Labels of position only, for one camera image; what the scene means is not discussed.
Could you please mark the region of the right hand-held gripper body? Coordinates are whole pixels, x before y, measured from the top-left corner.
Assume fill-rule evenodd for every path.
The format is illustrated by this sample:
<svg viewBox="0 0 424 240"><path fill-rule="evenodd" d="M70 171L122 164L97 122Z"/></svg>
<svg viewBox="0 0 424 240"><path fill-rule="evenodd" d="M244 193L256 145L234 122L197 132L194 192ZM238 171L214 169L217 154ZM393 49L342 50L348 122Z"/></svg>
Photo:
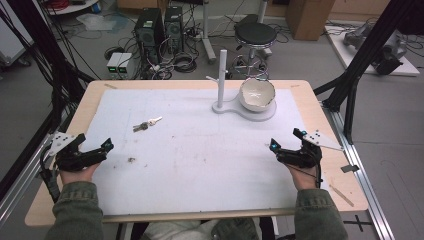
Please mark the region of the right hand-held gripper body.
<svg viewBox="0 0 424 240"><path fill-rule="evenodd" d="M282 153L277 154L276 159L283 164L295 165L299 168L312 168L320 164L322 159L322 147L342 151L343 147L329 138L319 130L307 133L304 137L305 143L301 141L299 150L282 148Z"/></svg>

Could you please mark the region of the bunch of keys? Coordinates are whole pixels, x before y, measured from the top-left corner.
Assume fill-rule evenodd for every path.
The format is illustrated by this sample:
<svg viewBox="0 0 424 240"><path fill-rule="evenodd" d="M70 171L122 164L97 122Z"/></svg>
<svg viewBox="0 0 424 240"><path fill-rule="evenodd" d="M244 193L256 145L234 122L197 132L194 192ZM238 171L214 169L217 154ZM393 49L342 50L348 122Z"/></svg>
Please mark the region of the bunch of keys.
<svg viewBox="0 0 424 240"><path fill-rule="evenodd" d="M152 127L152 126L156 125L156 124L157 124L160 120L162 120L162 119L163 119L163 117L162 117L162 116L157 117L157 118L149 119L149 120L147 120L147 121L145 121L145 122L142 122L141 124L135 125L135 126L133 127L133 131L134 131L134 132L145 131L145 130L147 130L149 127Z"/></svg>

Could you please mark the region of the person's left hand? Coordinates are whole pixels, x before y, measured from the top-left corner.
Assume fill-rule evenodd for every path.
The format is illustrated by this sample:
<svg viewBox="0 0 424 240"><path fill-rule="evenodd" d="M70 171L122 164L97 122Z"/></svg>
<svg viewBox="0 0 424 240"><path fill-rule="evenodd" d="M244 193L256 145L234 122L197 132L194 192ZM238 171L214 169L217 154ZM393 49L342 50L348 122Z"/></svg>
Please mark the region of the person's left hand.
<svg viewBox="0 0 424 240"><path fill-rule="evenodd" d="M76 183L76 182L91 183L93 174L98 168L98 166L99 164L95 164L77 172L68 172L68 171L61 170L60 177L61 177L62 183L64 185L70 184L70 183Z"/></svg>

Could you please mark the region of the person's right hand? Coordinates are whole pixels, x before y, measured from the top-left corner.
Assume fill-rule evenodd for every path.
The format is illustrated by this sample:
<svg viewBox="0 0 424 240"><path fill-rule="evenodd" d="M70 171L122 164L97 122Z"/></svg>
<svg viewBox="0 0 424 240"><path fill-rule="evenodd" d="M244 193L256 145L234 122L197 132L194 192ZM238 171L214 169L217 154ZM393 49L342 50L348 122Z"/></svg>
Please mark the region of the person's right hand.
<svg viewBox="0 0 424 240"><path fill-rule="evenodd" d="M307 190L307 189L316 189L316 168L299 168L294 165L287 164L295 188L298 191Z"/></svg>

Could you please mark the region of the white ceramic bowl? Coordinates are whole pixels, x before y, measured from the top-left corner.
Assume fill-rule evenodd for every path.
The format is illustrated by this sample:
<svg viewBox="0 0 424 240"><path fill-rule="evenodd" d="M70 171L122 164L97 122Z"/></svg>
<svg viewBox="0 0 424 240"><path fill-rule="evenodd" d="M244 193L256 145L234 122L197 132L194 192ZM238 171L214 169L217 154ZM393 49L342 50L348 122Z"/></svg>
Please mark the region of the white ceramic bowl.
<svg viewBox="0 0 424 240"><path fill-rule="evenodd" d="M239 102L247 110L264 112L275 99L275 87L268 80L246 79L239 88Z"/></svg>

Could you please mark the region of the thin wooden stick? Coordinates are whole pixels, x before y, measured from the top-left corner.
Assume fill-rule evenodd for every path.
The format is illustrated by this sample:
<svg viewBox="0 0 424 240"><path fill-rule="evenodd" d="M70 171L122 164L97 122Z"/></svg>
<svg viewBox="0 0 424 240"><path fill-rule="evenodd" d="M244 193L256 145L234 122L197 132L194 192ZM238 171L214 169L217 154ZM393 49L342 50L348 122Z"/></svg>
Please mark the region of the thin wooden stick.
<svg viewBox="0 0 424 240"><path fill-rule="evenodd" d="M329 187L338 195L340 196L348 205L350 205L351 207L354 207L354 203L345 195L343 194L339 189L337 189L336 187L334 187L333 185L329 185Z"/></svg>

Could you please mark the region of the white stand with pegs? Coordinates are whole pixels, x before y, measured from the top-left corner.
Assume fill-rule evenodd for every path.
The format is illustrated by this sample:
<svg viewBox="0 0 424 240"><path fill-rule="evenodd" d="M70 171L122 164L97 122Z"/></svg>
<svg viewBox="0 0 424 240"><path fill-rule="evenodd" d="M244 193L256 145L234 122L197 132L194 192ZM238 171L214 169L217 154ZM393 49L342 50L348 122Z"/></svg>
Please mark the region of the white stand with pegs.
<svg viewBox="0 0 424 240"><path fill-rule="evenodd" d="M247 110L245 107L242 106L242 104L239 102L239 99L238 99L238 93L239 93L240 87L238 88L238 92L236 96L232 100L224 100L225 81L226 81L225 74L227 73L226 63L227 63L227 51L221 50L220 56L219 56L218 78L214 79L207 76L207 79L216 82L218 85L218 97L217 97L217 101L212 104L212 110L217 114L235 113L243 117L244 119L247 119L253 122L263 122L263 121L270 120L275 115L277 110L277 104L275 99L271 103L270 108L264 112L253 112L253 111Z"/></svg>

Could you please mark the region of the white floor platform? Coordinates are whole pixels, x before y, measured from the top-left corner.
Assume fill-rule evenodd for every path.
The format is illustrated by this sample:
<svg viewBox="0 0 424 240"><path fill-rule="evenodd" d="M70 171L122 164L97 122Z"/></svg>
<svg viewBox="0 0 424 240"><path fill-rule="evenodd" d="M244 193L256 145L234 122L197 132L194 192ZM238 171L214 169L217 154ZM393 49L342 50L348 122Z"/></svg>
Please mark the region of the white floor platform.
<svg viewBox="0 0 424 240"><path fill-rule="evenodd" d="M357 53L357 50L353 46L343 44L346 31L342 27L326 25L325 30L344 68L347 68ZM405 56L400 58L400 62L401 65L390 73L391 76L415 77L420 74L418 69Z"/></svg>

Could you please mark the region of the black round stool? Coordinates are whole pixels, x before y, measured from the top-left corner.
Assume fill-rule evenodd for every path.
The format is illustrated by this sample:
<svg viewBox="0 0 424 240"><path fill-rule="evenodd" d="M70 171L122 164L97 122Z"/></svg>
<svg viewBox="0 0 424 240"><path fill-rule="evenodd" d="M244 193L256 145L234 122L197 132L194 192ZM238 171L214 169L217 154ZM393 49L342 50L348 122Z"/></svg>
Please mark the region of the black round stool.
<svg viewBox="0 0 424 240"><path fill-rule="evenodd" d="M238 73L246 78L267 80L269 78L266 59L258 54L260 50L271 47L277 38L276 31L269 25L249 22L235 27L237 49L247 47L248 55L238 55L231 64L231 72Z"/></svg>

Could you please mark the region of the person's lap white cloth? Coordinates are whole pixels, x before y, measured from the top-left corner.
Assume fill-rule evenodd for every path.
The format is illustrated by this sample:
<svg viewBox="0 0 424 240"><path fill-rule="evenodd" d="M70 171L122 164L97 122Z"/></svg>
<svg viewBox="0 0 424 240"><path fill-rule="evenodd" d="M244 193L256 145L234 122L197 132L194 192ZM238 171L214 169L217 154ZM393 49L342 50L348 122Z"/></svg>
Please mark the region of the person's lap white cloth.
<svg viewBox="0 0 424 240"><path fill-rule="evenodd" d="M142 240L211 240L218 220L162 221L148 225Z"/></svg>

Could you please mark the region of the cardboard box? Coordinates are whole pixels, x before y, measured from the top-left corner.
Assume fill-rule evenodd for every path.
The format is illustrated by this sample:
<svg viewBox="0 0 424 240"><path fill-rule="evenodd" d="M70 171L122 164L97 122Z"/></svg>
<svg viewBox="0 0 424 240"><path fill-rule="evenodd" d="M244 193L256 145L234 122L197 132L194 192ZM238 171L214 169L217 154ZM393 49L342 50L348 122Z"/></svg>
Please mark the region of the cardboard box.
<svg viewBox="0 0 424 240"><path fill-rule="evenodd" d="M292 38L317 41L336 0L290 0L285 19Z"/></svg>

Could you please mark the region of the white metal stand leg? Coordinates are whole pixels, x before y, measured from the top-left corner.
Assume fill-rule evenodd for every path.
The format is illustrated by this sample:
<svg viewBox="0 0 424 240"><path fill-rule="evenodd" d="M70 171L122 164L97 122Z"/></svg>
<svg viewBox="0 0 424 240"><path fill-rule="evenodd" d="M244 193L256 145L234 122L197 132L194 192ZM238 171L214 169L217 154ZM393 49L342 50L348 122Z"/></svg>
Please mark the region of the white metal stand leg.
<svg viewBox="0 0 424 240"><path fill-rule="evenodd" d="M216 62L216 54L213 50L212 44L209 40L209 0L202 0L202 21L203 21L203 30L201 33L201 40L207 54L207 59L209 64L214 64Z"/></svg>

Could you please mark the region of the small black computer tower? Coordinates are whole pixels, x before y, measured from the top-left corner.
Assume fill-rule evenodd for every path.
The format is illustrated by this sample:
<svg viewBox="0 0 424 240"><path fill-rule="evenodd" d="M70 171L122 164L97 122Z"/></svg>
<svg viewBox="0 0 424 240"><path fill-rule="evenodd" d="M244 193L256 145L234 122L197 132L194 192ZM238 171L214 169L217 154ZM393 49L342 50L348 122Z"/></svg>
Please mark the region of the small black computer tower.
<svg viewBox="0 0 424 240"><path fill-rule="evenodd" d="M183 51L183 14L181 6L170 6L166 9L164 19L169 51Z"/></svg>

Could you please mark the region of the aluminium rail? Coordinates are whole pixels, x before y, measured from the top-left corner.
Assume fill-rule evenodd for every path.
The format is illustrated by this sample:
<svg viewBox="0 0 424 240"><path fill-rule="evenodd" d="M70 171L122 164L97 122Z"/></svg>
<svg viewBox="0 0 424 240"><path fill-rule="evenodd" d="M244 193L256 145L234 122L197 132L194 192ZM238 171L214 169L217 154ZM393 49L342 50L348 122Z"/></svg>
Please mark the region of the aluminium rail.
<svg viewBox="0 0 424 240"><path fill-rule="evenodd" d="M52 134L47 134L35 145L34 150L29 151L28 155L24 157L26 163L18 171L16 179L12 181L11 186L0 199L0 229L6 224L31 182L38 174L41 153L50 144L52 137Z"/></svg>
<svg viewBox="0 0 424 240"><path fill-rule="evenodd" d="M395 240L392 229L386 219L383 209L380 206L378 198L374 192L374 189L368 178L368 175L362 164L359 154L355 146L349 143L348 138L343 133L344 120L342 115L339 112L330 111L323 104L321 104L321 107L325 115L327 116L327 119L330 125L332 126L333 131L338 138L338 141L344 148L344 153L347 157L349 164L358 167L358 170L354 170L353 173L356 179L358 180L359 186L361 187L368 201L367 211L370 215L370 218L372 220L372 226L376 230L378 238L380 240Z"/></svg>

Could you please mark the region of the black metal frame post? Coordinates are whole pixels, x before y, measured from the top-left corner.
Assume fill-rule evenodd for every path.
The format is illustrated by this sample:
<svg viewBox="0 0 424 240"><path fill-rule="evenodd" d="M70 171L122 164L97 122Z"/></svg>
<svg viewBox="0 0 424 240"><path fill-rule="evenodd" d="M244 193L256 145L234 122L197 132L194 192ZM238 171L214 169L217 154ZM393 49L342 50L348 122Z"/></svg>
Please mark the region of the black metal frame post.
<svg viewBox="0 0 424 240"><path fill-rule="evenodd" d="M401 31L401 25L406 26L407 20L412 20L413 12L419 10L424 12L424 0L390 0L347 69L336 79L313 90L315 95L320 95L333 89L330 96L323 101L324 107L331 112L339 112L341 104L347 100L343 135L349 144L353 144L352 124L360 78L383 49L390 35L396 30Z"/></svg>

